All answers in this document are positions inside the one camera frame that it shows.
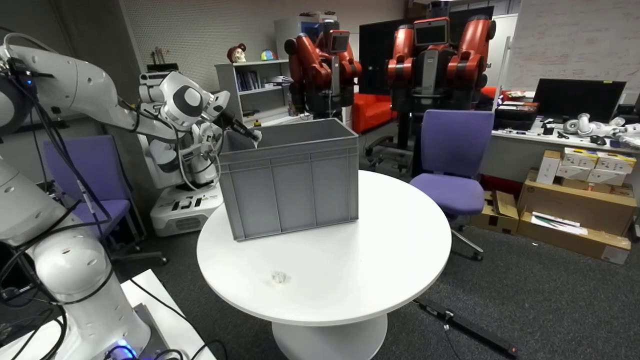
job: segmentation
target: gray carpet floor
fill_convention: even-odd
[[[369,134],[367,141],[377,135]],[[397,176],[392,160],[383,162],[378,171]],[[421,298],[439,302],[505,337],[520,349],[520,359],[640,359],[637,246],[627,263],[619,266],[521,236],[473,227],[465,234],[484,249],[484,261],[451,256],[440,278]],[[228,305],[205,283],[196,263],[197,237],[156,239],[145,246],[170,258],[166,266],[152,267],[169,294],[205,340],[226,343],[230,359],[285,359],[269,322]],[[454,248],[468,251],[457,240]],[[137,274],[149,266],[133,264],[129,271]],[[0,307],[0,323],[33,316],[40,306],[22,311]],[[416,305],[390,313],[388,320],[387,338],[376,360],[456,359],[442,323]],[[450,337],[461,359],[503,358],[455,330]],[[212,351],[223,359],[218,349]]]

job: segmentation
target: desk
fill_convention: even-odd
[[[536,119],[531,126],[531,131],[542,133],[542,120]],[[492,139],[484,153],[480,173],[503,179],[524,182],[532,167],[539,167],[545,150],[555,150],[562,152],[565,147],[578,147],[591,149],[594,151],[626,152],[634,154],[640,160],[640,150],[618,149],[607,145],[596,145],[578,135],[569,135],[569,139],[558,138],[558,130],[553,135],[518,135],[505,134],[500,131],[493,131]],[[633,185],[636,193],[636,201],[640,203],[640,167],[636,166],[634,171],[627,176],[627,183]]]
[[[449,258],[449,224],[433,200],[388,176],[358,177],[356,222],[237,242],[220,206],[198,238],[209,286],[272,322],[290,360],[370,359],[387,313],[427,290]],[[285,281],[272,280],[274,272]]]
[[[147,270],[134,277],[134,279],[138,284],[140,284],[140,286],[147,289],[160,300],[182,312],[153,271]],[[129,300],[133,306],[140,303],[147,306],[147,309],[154,317],[154,321],[169,347],[179,349],[183,351],[183,353],[191,356],[204,344],[196,331],[187,322],[173,313],[173,311],[167,309],[152,297],[142,292],[142,290],[133,285],[131,281],[125,281],[122,284],[122,290],[124,291],[124,295],[127,297],[127,300]],[[40,359],[53,347],[55,342],[58,340],[59,335],[60,327],[56,323],[46,323],[36,333],[18,359]],[[10,359],[13,357],[28,337],[29,334],[15,340],[3,348],[0,348],[0,359]],[[216,360],[216,358],[213,356],[211,351],[206,348],[195,360]]]

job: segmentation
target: red sofa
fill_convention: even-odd
[[[390,96],[356,93],[351,107],[351,127],[361,134],[390,122],[394,118],[393,112]]]

